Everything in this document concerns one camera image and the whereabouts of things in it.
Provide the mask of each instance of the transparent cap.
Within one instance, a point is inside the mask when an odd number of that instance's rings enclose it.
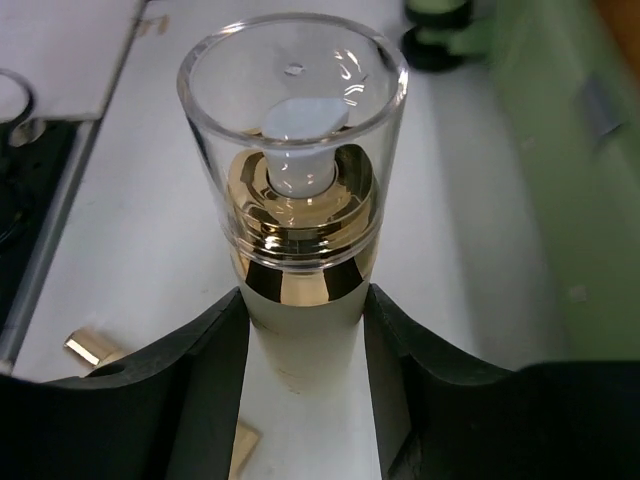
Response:
[[[265,264],[337,262],[333,253],[364,248],[382,220],[407,81],[389,40],[333,16],[269,15],[199,42],[178,95],[229,242]],[[366,204],[366,222],[335,205],[347,199],[338,187],[368,195],[347,201]],[[347,217],[366,226],[342,238],[329,225]]]

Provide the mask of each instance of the black base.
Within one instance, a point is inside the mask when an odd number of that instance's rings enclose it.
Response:
[[[401,49],[409,66],[423,72],[442,73],[464,63],[463,56],[452,55],[445,45],[419,43],[416,33],[420,28],[414,27],[402,37]]]
[[[473,1],[467,0],[464,5],[446,13],[422,13],[404,7],[407,19],[419,27],[434,30],[460,30],[471,24],[473,15]]]

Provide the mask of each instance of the beige object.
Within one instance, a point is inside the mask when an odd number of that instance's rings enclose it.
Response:
[[[229,480],[238,480],[240,472],[249,460],[251,453],[260,440],[260,434],[253,428],[238,421],[236,425],[236,436],[233,439],[233,453],[231,455],[231,468],[229,469]]]
[[[83,327],[64,342],[64,348],[91,369],[120,360],[126,352],[104,335]]]

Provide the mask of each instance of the tabletop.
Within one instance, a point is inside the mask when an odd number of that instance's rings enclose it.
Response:
[[[75,329],[128,350],[195,318],[235,284],[211,192],[175,90],[205,35],[278,11],[351,18],[394,40],[398,0],[155,1],[89,159],[14,374],[86,370]],[[517,150],[487,68],[412,72],[373,281],[421,324],[503,367],[563,354]],[[296,395],[251,336],[240,418],[261,433],[245,479],[379,478],[362,332],[343,388]]]

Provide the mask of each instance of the white pump head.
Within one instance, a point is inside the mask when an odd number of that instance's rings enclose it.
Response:
[[[341,98],[296,97],[274,105],[262,124],[265,137],[302,140],[321,137],[344,127],[349,107]],[[292,198],[314,197],[331,186],[335,148],[291,152],[265,151],[271,186]]]

